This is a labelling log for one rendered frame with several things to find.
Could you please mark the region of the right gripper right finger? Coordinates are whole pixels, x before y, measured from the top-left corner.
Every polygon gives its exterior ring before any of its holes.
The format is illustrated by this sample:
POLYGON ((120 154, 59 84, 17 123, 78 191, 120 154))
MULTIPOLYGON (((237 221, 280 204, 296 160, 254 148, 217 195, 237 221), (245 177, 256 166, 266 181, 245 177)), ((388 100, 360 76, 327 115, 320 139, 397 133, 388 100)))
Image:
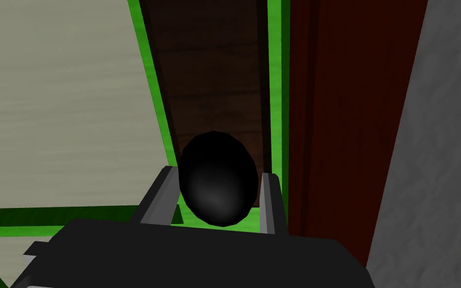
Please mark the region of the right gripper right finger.
POLYGON ((259 195, 259 232, 287 236, 288 226, 279 178, 262 173, 259 195))

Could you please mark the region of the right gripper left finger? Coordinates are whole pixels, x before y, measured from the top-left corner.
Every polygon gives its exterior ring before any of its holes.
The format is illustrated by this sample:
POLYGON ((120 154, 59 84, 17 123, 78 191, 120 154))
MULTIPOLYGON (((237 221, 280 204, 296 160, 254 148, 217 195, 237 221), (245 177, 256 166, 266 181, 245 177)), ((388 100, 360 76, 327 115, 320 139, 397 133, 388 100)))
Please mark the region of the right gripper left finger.
POLYGON ((134 210, 129 222, 170 226, 180 193, 178 167, 165 166, 134 210))

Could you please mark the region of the black round door knob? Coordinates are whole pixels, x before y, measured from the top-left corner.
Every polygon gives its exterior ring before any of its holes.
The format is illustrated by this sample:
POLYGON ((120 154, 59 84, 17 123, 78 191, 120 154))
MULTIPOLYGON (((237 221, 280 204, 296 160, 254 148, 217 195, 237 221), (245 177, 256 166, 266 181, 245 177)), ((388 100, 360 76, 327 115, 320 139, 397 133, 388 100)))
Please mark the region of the black round door knob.
POLYGON ((257 198, 259 177, 240 141, 225 132, 205 132, 189 141, 177 164, 182 197, 195 217, 218 227, 247 217, 257 198))

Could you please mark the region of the green-framed panelled door leaf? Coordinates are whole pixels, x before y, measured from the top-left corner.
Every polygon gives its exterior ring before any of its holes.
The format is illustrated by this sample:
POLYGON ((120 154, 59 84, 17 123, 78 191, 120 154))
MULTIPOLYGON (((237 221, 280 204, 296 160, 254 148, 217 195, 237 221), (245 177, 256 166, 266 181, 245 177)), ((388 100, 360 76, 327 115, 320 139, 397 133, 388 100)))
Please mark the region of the green-framed panelled door leaf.
POLYGON ((0 288, 172 285, 196 263, 171 225, 130 223, 210 131, 272 173, 270 30, 282 0, 0 0, 0 288))

